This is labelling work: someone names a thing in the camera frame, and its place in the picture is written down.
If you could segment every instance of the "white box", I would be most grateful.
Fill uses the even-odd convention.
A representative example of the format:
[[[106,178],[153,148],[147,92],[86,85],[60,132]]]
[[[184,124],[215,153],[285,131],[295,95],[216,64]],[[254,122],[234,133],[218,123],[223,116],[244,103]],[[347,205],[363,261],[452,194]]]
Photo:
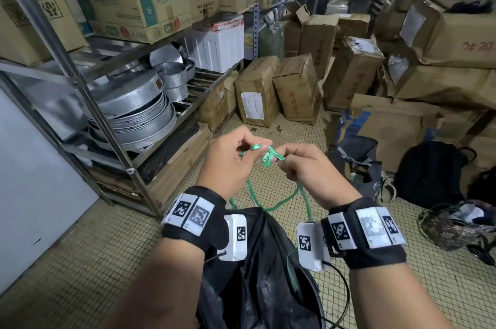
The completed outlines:
[[[194,28],[181,39],[196,68],[224,73],[245,58],[242,14],[230,14],[219,22]]]

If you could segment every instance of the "hand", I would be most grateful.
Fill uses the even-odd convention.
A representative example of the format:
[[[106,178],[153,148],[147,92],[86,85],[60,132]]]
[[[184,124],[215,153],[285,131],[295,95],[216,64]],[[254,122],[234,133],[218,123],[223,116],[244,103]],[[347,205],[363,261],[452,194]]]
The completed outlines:
[[[255,151],[250,145],[265,145]],[[210,142],[196,185],[220,194],[226,201],[245,184],[253,163],[268,151],[272,141],[256,137],[247,127],[241,126]],[[247,151],[241,158],[239,154]]]
[[[301,182],[324,209],[346,205],[362,197],[317,146],[284,144],[276,151],[285,157],[276,164],[288,179]]]

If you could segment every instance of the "green ribbon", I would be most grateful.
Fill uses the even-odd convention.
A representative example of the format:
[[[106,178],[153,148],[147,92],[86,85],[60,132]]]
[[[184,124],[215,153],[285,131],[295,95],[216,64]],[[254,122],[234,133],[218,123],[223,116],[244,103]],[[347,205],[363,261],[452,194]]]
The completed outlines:
[[[250,145],[250,150],[257,150],[257,149],[260,149],[262,146],[263,145],[260,145],[260,144]],[[246,153],[246,151],[242,152],[239,156],[243,156],[245,153]],[[269,167],[271,165],[271,163],[272,163],[272,157],[275,157],[276,159],[279,159],[279,160],[284,160],[284,157],[282,155],[280,155],[277,151],[275,151],[273,147],[269,146],[269,150],[265,153],[265,155],[262,158],[264,167]],[[304,190],[304,188],[303,188],[303,186],[301,185],[300,182],[298,182],[296,184],[296,189],[294,190],[294,192],[293,192],[292,195],[290,195],[288,198],[286,198],[286,199],[284,199],[282,201],[279,201],[273,207],[268,207],[268,208],[263,207],[258,202],[257,196],[255,196],[255,192],[253,191],[253,188],[251,187],[251,182],[250,182],[249,179],[246,180],[246,183],[248,184],[248,190],[250,192],[251,198],[253,199],[253,202],[255,202],[255,204],[258,207],[261,207],[265,212],[268,212],[268,211],[269,212],[272,212],[274,210],[277,210],[279,207],[281,207],[282,205],[284,205],[285,203],[287,203],[289,200],[291,200],[294,196],[296,196],[296,194],[298,192],[300,192],[301,196],[303,197],[303,200],[305,201],[305,205],[307,207],[308,220],[309,220],[309,222],[313,222],[312,210],[310,209],[310,202],[308,201],[308,196],[305,193],[305,190]],[[233,200],[232,197],[229,199],[229,204],[234,209],[238,209],[238,206],[234,203],[234,200]]]

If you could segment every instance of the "beige tile floor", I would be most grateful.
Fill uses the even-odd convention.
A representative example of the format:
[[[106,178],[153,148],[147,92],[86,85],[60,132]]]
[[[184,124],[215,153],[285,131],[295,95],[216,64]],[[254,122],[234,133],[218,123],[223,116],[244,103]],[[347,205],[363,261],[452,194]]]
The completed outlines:
[[[330,113],[321,112],[316,125],[285,120],[279,115],[269,128],[250,127],[258,136],[271,138],[275,145],[285,142],[313,143],[326,147],[324,128]],[[231,119],[225,131],[241,125]],[[196,169],[185,187],[195,182]],[[293,193],[295,184],[276,167],[255,165],[250,180],[264,206]],[[246,192],[235,201],[250,207]],[[325,213],[311,200],[314,218]],[[419,208],[403,200],[389,205],[406,240],[409,263],[442,311],[459,329],[493,328],[496,323],[496,268],[484,265],[466,250],[445,252],[428,243],[417,230]],[[272,212],[295,241],[298,222],[307,219],[305,204],[298,195]],[[47,251],[0,297],[0,327],[10,328],[93,328],[119,294],[132,281],[160,238],[158,222],[124,207],[109,207],[97,201],[56,245]],[[346,275],[346,265],[336,266]],[[314,273],[320,297],[330,320],[340,316],[346,291],[336,272]],[[355,328],[350,306],[341,324]]]

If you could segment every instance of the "black backpack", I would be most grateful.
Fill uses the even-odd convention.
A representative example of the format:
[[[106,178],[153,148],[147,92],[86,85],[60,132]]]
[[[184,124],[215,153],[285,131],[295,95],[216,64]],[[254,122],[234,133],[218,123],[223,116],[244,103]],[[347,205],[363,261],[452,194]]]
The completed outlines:
[[[496,166],[481,172],[479,177],[468,187],[468,198],[480,200],[496,207]]]
[[[460,191],[462,167],[470,163],[455,145],[429,141],[408,149],[394,176],[398,196],[426,209],[440,203],[463,200]]]

